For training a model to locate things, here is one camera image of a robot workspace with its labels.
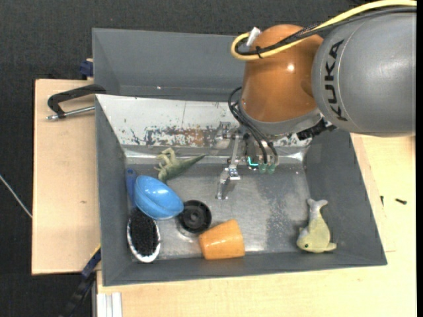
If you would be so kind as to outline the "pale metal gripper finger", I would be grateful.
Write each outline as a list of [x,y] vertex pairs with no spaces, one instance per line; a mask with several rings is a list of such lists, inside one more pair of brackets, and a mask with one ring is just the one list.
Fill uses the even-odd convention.
[[219,176],[219,182],[217,185],[217,193],[216,193],[217,199],[228,198],[227,193],[228,193],[229,182],[230,182],[229,169],[224,168]]
[[237,182],[241,179],[241,177],[239,176],[239,173],[236,168],[228,168],[228,169],[229,169],[230,182],[229,182],[227,196],[229,197],[229,193],[235,189],[235,186],[237,185]]

